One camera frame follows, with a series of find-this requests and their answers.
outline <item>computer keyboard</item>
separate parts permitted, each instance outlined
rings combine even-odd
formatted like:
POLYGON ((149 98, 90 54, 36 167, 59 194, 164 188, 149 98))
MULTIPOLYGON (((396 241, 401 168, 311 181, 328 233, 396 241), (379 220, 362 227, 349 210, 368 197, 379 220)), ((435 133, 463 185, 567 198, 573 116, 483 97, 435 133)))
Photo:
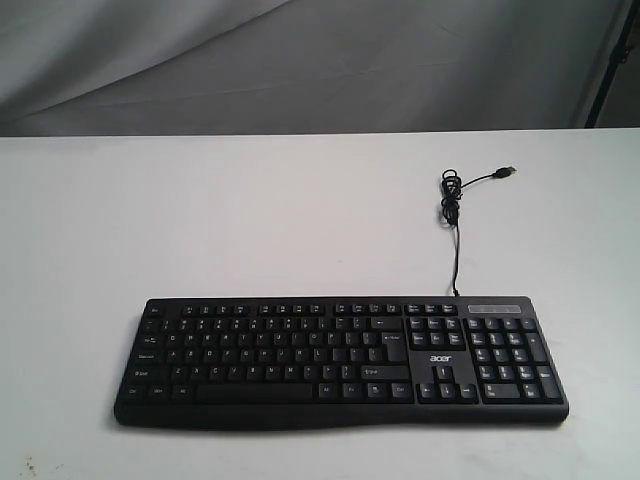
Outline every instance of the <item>computer keyboard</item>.
POLYGON ((149 300, 114 407, 214 430, 558 423, 569 405, 526 297, 149 300))

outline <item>white table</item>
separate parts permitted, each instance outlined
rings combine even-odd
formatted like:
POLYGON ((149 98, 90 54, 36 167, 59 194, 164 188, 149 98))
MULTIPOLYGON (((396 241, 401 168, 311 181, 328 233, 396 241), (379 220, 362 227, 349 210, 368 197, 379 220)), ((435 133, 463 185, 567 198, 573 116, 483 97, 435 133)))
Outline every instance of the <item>white table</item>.
POLYGON ((638 478, 639 180, 640 130, 0 139, 0 478, 638 478), (440 174, 503 165, 462 199, 459 288, 532 298, 561 427, 113 419, 148 298, 444 294, 440 174))

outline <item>acer logo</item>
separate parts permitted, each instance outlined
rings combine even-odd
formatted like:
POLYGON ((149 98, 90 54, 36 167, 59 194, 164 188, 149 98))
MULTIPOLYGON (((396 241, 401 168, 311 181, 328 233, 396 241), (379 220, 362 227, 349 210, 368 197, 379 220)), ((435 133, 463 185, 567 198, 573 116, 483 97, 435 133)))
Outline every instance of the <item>acer logo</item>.
POLYGON ((430 362, 449 362, 453 358, 452 355, 431 355, 430 362))

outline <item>gray backdrop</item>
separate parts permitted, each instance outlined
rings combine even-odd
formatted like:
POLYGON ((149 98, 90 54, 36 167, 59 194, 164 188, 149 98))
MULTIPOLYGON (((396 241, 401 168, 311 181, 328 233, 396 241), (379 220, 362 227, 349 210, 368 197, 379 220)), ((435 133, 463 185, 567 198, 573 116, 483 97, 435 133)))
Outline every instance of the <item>gray backdrop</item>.
POLYGON ((0 1, 0 135, 581 126, 629 5, 0 1))

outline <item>black cable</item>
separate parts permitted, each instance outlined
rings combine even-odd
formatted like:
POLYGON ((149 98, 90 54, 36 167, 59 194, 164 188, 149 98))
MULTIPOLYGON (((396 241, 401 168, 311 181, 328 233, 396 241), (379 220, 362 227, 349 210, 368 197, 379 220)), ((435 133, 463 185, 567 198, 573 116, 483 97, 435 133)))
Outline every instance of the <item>black cable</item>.
POLYGON ((442 216, 455 229, 456 234, 456 256, 453 261, 453 294, 458 297, 460 292, 456 288, 456 281, 458 280, 458 270, 460 262, 460 199, 462 198, 462 189, 468 187, 472 183, 479 182, 480 180, 486 180, 489 178, 507 178, 510 175, 516 173, 516 169, 513 167, 502 167, 489 175, 483 175, 478 178, 474 178, 470 182, 462 183, 462 179, 458 176, 458 172, 453 169, 448 169, 442 172, 442 183, 440 187, 442 189, 442 216))

